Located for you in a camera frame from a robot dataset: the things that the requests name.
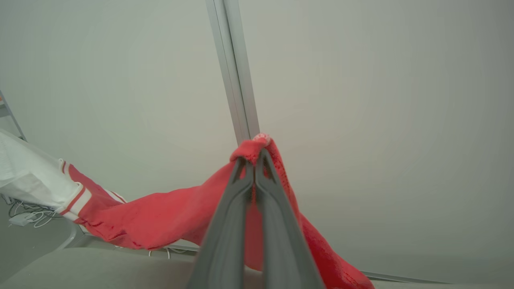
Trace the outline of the white power adapter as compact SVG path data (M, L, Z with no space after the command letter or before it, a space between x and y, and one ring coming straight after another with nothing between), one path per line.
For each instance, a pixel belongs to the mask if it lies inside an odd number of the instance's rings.
M33 223L37 219L35 213L23 212L9 219L9 223L16 226L26 226L29 223Z

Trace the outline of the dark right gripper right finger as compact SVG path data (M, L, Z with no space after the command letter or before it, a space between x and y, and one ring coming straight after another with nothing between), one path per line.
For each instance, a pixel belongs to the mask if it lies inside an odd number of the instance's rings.
M326 289L266 149L255 165L255 186L263 225L264 289Z

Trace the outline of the grey metal rack frame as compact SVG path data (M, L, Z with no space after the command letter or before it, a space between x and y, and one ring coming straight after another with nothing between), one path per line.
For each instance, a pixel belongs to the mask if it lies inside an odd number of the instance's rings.
M7 102L4 94L0 90L0 129L5 130L14 136L27 141L18 121L15 119L9 103Z

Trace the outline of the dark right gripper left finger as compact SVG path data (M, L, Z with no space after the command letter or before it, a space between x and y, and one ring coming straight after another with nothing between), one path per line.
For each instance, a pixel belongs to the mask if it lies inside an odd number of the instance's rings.
M237 159L186 289L244 289L246 210L253 171L252 163Z

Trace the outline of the grey metal partition post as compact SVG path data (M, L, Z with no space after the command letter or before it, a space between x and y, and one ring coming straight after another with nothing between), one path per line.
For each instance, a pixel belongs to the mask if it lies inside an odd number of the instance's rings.
M237 144L260 133L238 0L205 0Z

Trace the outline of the red white-striped garment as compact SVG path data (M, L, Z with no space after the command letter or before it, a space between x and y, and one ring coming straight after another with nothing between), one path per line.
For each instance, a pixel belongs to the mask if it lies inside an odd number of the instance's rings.
M131 202L62 161L60 171L79 188L70 195L58 213L83 225L106 242L131 249L160 249L183 239L201 245L229 177L242 157L253 165L259 152L268 150L279 181L290 202L298 225L320 271L326 289L375 289L371 280L341 258L320 232L299 211L281 155L268 134L243 141L220 168L202 185L154 193Z

